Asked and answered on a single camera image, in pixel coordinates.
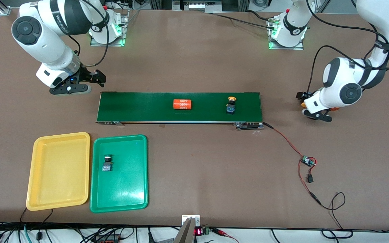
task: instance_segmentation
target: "orange cylinder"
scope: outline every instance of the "orange cylinder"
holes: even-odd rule
[[[191,100],[173,100],[173,109],[176,110],[191,110]]]

